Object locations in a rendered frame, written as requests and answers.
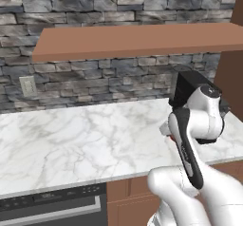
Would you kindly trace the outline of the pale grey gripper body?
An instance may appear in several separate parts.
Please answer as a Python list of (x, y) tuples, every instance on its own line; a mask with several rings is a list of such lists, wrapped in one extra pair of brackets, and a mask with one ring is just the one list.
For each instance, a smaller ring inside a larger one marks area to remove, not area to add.
[(159, 131), (163, 136), (169, 137), (171, 135), (171, 131), (168, 125), (168, 122), (164, 122), (160, 127)]

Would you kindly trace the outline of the brown base cabinet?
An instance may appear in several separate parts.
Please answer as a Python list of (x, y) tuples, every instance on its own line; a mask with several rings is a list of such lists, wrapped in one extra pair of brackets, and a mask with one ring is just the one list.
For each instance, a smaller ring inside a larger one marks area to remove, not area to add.
[(243, 226), (243, 160), (214, 164), (194, 188), (180, 166), (107, 183), (108, 226)]

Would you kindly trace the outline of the brown cabinet door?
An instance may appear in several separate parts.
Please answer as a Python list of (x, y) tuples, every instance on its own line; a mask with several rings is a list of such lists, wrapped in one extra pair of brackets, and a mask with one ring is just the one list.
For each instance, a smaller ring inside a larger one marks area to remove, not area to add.
[(216, 52), (243, 49), (233, 23), (46, 28), (32, 52), (35, 63)]

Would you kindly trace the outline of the black dishwasher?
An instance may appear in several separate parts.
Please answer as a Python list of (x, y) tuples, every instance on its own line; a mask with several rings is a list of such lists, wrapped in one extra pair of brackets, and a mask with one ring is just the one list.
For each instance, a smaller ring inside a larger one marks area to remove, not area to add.
[(107, 226), (106, 212), (106, 183), (91, 184), (63, 190), (49, 191), (39, 194), (31, 194), (15, 198), (0, 199), (0, 212), (24, 208), (32, 205), (53, 203), (75, 198), (100, 197), (103, 217), (96, 220), (96, 225)]

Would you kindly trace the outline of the brown wall cabinet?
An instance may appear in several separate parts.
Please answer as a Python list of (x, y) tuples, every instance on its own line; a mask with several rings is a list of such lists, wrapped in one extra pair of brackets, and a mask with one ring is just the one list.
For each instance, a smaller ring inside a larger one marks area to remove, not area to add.
[(221, 53), (214, 83), (222, 90), (231, 112), (243, 122), (243, 0), (235, 1), (231, 25), (241, 47)]

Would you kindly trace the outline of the pale wall socket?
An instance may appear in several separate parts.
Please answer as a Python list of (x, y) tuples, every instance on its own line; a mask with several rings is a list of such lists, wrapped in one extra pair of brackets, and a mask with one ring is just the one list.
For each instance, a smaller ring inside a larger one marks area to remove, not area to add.
[(20, 85), (25, 97), (35, 97), (37, 88), (33, 76), (20, 77)]

